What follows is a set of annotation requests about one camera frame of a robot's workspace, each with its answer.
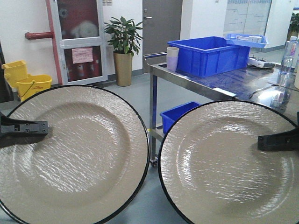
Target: gray door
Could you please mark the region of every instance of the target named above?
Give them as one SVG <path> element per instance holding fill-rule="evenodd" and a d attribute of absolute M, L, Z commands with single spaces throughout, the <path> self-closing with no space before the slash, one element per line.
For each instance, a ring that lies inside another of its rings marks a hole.
<path fill-rule="evenodd" d="M 179 40 L 182 2 L 183 0 L 143 0 L 144 55 L 165 52 L 168 41 Z"/>

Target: white wall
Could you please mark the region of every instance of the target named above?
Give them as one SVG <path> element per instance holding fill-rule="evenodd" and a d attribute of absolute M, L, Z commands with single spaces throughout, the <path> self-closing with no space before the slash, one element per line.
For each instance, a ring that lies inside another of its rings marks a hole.
<path fill-rule="evenodd" d="M 265 48 L 285 44 L 295 0 L 272 0 L 265 36 L 269 44 Z"/>
<path fill-rule="evenodd" d="M 0 42 L 5 62 L 25 60 L 31 75 L 49 74 L 57 83 L 51 39 L 27 40 L 26 32 L 48 32 L 49 22 L 44 0 L 0 1 Z"/>
<path fill-rule="evenodd" d="M 228 0 L 183 0 L 181 39 L 223 36 Z"/>
<path fill-rule="evenodd" d="M 142 21 L 141 0 L 113 0 L 111 6 L 103 6 L 104 21 L 112 16 Z M 5 62 L 25 60 L 28 73 L 48 74 L 57 84 L 57 72 L 51 39 L 27 40 L 26 32 L 48 32 L 49 21 L 45 0 L 0 0 L 0 42 Z M 113 49 L 107 47 L 107 72 L 114 74 Z M 133 57 L 133 70 L 142 69 L 142 49 Z"/>

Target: red pipe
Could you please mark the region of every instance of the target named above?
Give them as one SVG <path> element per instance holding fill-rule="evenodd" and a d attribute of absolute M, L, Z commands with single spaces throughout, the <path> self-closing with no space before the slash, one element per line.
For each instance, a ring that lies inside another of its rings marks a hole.
<path fill-rule="evenodd" d="M 37 40 L 44 38 L 54 38 L 53 32 L 44 32 L 44 33 L 25 33 L 25 37 L 27 40 Z"/>

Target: green plant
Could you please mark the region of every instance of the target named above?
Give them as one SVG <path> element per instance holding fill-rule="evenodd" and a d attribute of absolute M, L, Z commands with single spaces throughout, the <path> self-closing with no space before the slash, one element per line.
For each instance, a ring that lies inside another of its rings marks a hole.
<path fill-rule="evenodd" d="M 133 56 L 135 51 L 138 54 L 142 37 L 137 31 L 142 29 L 139 27 L 142 22 L 135 24 L 133 19 L 127 21 L 124 17 L 121 17 L 120 20 L 115 17 L 112 18 L 114 20 L 110 20 L 111 23 L 105 22 L 105 32 L 112 34 L 108 43 L 113 45 L 114 53 L 131 53 Z"/>
<path fill-rule="evenodd" d="M 299 32 L 299 13 L 292 13 L 289 31 L 297 33 Z"/>

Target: cabinet door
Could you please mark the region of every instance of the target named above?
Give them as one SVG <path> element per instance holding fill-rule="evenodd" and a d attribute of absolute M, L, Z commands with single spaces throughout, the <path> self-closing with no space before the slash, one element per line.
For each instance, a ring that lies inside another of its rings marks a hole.
<path fill-rule="evenodd" d="M 48 0 L 61 84 L 107 80 L 101 0 Z"/>

